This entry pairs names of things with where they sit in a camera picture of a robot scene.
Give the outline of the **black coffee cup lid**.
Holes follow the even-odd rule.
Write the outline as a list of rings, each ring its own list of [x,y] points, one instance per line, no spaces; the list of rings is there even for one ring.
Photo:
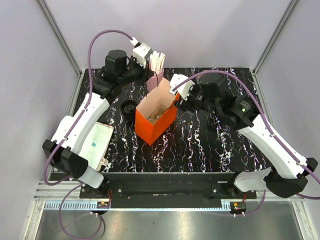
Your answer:
[[[134,121],[136,117],[137,104],[133,100],[125,100],[121,106],[121,113],[126,121]]]

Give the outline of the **orange paper bag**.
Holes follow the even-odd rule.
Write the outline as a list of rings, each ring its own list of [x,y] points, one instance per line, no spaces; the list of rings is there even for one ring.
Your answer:
[[[135,133],[149,146],[176,120],[178,109],[174,101],[178,96],[169,92],[169,83],[163,78],[135,110]]]

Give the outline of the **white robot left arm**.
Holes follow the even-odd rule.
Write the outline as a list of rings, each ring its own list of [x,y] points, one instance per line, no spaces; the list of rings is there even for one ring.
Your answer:
[[[97,120],[121,94],[122,87],[134,82],[144,85],[152,76],[147,60],[151,53],[144,45],[135,47],[131,57],[123,50],[111,50],[105,57],[105,65],[95,72],[92,90],[86,94],[82,106],[74,116],[65,116],[52,139],[42,144],[51,166],[89,185],[90,192],[97,198],[108,193],[105,178],[79,153]]]

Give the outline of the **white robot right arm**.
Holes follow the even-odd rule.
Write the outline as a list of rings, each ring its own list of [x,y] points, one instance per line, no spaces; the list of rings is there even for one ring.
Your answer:
[[[269,190],[285,199],[302,197],[307,176],[316,178],[318,161],[299,154],[276,132],[250,90],[247,95],[232,94],[228,78],[242,83],[231,73],[220,70],[205,70],[191,77],[174,74],[169,83],[170,92],[179,95],[175,107],[217,117],[221,124],[250,140],[271,162],[272,166],[264,170],[235,173],[226,194],[236,199],[244,192]]]

